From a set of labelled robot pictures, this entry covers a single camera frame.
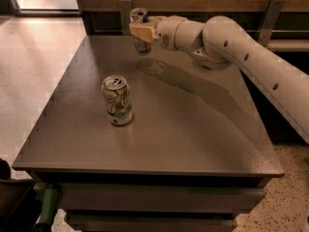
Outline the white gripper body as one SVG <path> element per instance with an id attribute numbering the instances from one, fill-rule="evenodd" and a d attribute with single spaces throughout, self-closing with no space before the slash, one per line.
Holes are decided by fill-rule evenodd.
<path id="1" fill-rule="evenodd" d="M 184 47 L 178 44 L 177 32 L 185 17 L 172 15 L 163 18 L 156 26 L 156 34 L 159 45 L 171 51 L 184 51 Z"/>

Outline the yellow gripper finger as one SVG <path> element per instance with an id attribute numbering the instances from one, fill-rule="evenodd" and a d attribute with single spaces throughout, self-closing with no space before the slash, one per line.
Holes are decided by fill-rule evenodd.
<path id="1" fill-rule="evenodd" d="M 146 43 L 152 43 L 157 39 L 156 28 L 151 23 L 130 23 L 129 30 L 132 36 Z"/>
<path id="2" fill-rule="evenodd" d="M 167 16 L 149 16 L 150 23 L 159 23 L 163 19 L 167 18 Z"/>

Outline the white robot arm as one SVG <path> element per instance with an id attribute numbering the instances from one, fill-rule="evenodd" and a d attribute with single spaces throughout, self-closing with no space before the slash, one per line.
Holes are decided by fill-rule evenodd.
<path id="1" fill-rule="evenodd" d="M 205 23 L 181 16 L 134 15 L 132 36 L 182 51 L 203 66 L 238 67 L 296 132 L 309 142 L 309 75 L 253 40 L 235 21 L 215 16 Z"/>

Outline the green black robot base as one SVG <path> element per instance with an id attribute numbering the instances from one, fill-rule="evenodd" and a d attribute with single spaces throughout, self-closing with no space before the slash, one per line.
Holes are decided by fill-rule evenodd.
<path id="1" fill-rule="evenodd" d="M 61 186 L 47 184 L 43 199 L 32 179 L 13 179 L 9 164 L 0 159 L 0 232 L 51 232 Z"/>

